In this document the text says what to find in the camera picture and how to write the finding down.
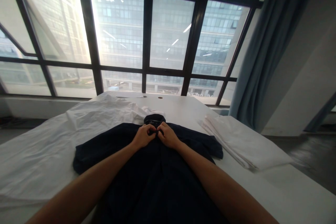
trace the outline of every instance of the white table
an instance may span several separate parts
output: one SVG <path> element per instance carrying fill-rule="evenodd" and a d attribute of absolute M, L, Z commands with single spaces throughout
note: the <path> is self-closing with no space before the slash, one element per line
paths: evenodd
<path fill-rule="evenodd" d="M 145 94 L 127 98 L 142 106 L 163 111 L 167 122 L 206 133 L 198 121 L 217 115 L 194 97 Z M 291 165 L 252 173 L 225 150 L 215 163 L 243 186 L 280 223 L 336 223 L 336 196 Z M 41 205 L 0 210 L 1 223 L 24 223 Z"/>

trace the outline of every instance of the blue curtain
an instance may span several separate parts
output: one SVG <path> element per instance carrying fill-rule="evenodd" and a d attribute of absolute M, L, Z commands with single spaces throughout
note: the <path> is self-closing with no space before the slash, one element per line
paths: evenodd
<path fill-rule="evenodd" d="M 256 128 L 271 77 L 307 0 L 265 0 L 237 79 L 229 115 Z"/>
<path fill-rule="evenodd" d="M 327 104 L 325 104 L 323 108 L 321 108 L 321 110 L 317 113 L 317 115 L 310 121 L 310 123 L 304 130 L 309 132 L 316 132 L 323 123 L 323 120 L 335 106 L 336 106 L 336 92 L 329 99 Z"/>

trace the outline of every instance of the floor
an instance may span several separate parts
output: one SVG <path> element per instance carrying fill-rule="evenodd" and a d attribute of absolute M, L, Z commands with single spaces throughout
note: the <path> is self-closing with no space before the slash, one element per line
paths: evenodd
<path fill-rule="evenodd" d="M 28 130 L 0 129 L 0 144 Z M 293 158 L 295 168 L 336 195 L 336 135 L 270 139 Z"/>

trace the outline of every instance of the window frame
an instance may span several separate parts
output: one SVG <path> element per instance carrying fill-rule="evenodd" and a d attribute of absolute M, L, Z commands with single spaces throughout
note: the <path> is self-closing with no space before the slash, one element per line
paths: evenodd
<path fill-rule="evenodd" d="M 261 8 L 263 2 L 260 0 L 214 0 L 221 2 L 221 6 L 224 4 L 235 4 L 240 6 L 249 7 L 250 10 L 246 17 L 243 29 L 241 31 L 240 37 L 237 42 L 237 46 L 234 50 L 234 54 L 232 60 L 230 62 L 228 71 L 226 76 L 211 76 L 211 75 L 201 75 L 201 74 L 194 74 L 192 73 L 194 61 L 196 57 L 196 50 L 198 46 L 198 42 L 201 35 L 201 29 L 204 19 L 205 10 L 207 7 L 208 0 L 189 0 L 194 1 L 194 11 L 192 15 L 191 21 L 191 28 L 189 32 L 189 39 L 187 44 L 187 50 L 185 53 L 184 64 L 182 70 L 175 70 L 175 69 L 165 69 L 165 68 L 155 68 L 149 66 L 150 61 L 150 50 L 151 50 L 151 31 L 152 31 L 152 13 L 153 13 L 153 0 L 144 0 L 143 6 L 143 50 L 142 50 L 142 69 L 135 69 L 135 68 L 124 68 L 124 67 L 117 67 L 117 66 L 106 66 L 101 65 L 99 61 L 99 54 L 98 54 L 98 45 L 97 45 L 97 35 L 96 29 L 93 19 L 93 10 L 91 0 L 80 0 L 82 5 L 82 11 L 85 13 L 84 16 L 84 25 L 85 31 L 87 36 L 87 42 L 89 46 L 89 53 L 91 64 L 84 64 L 84 63 L 73 63 L 73 62 L 63 62 L 63 61 L 50 61 L 45 60 L 43 57 L 43 52 L 41 50 L 41 46 L 39 41 L 36 37 L 36 32 L 32 25 L 32 21 L 28 14 L 28 6 L 26 0 L 16 0 L 24 23 L 26 25 L 29 37 L 35 49 L 35 54 L 27 54 L 22 50 L 19 44 L 11 37 L 11 35 L 4 30 L 3 26 L 0 24 L 0 29 L 5 33 L 6 37 L 9 38 L 12 43 L 22 52 L 25 56 L 32 56 L 36 57 L 37 60 L 33 59 L 22 59 L 22 58 L 6 58 L 0 57 L 0 61 L 4 62 L 16 62 L 16 63 L 27 63 L 27 64 L 38 64 L 42 68 L 43 75 L 46 79 L 47 86 L 50 90 L 51 96 L 35 96 L 35 97 L 52 97 L 52 98 L 65 98 L 65 99 L 84 99 L 86 98 L 78 98 L 78 97 L 61 97 L 57 95 L 55 86 L 52 82 L 52 78 L 47 66 L 56 66 L 56 67 L 68 67 L 68 68 L 83 68 L 83 69 L 91 69 L 93 71 L 94 82 L 96 86 L 97 95 L 103 93 L 103 79 L 102 79 L 102 70 L 107 71 L 117 71 L 117 72 L 130 72 L 130 73 L 139 73 L 142 74 L 142 93 L 146 93 L 146 79 L 147 75 L 162 75 L 162 76 L 176 76 L 176 77 L 183 77 L 183 86 L 181 90 L 181 95 L 186 96 L 188 93 L 188 88 L 190 84 L 191 78 L 196 79 L 209 79 L 215 81 L 223 81 L 223 85 L 218 95 L 218 99 L 215 105 L 207 105 L 207 106 L 219 106 L 219 107 L 229 107 L 220 105 L 221 99 L 223 97 L 224 91 L 226 89 L 227 83 L 236 82 L 237 78 L 231 77 L 231 73 L 233 71 L 233 67 L 239 55 L 240 49 L 244 42 L 246 33 L 252 21 L 253 15 L 255 10 Z M 0 94 L 1 95 L 15 95 L 21 96 L 17 94 L 9 94 L 5 89 L 5 86 L 2 85 L 0 79 Z"/>

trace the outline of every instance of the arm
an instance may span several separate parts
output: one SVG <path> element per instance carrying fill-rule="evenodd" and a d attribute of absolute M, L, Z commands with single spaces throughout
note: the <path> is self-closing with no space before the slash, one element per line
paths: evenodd
<path fill-rule="evenodd" d="M 163 122 L 158 137 L 175 149 L 200 180 L 209 197 L 230 223 L 278 223 L 243 187 L 218 166 L 181 142 Z"/>
<path fill-rule="evenodd" d="M 81 223 L 97 204 L 124 164 L 135 152 L 155 138 L 155 134 L 148 135 L 150 129 L 156 130 L 150 124 L 140 127 L 129 145 L 92 166 L 73 180 L 48 201 L 27 224 Z"/>

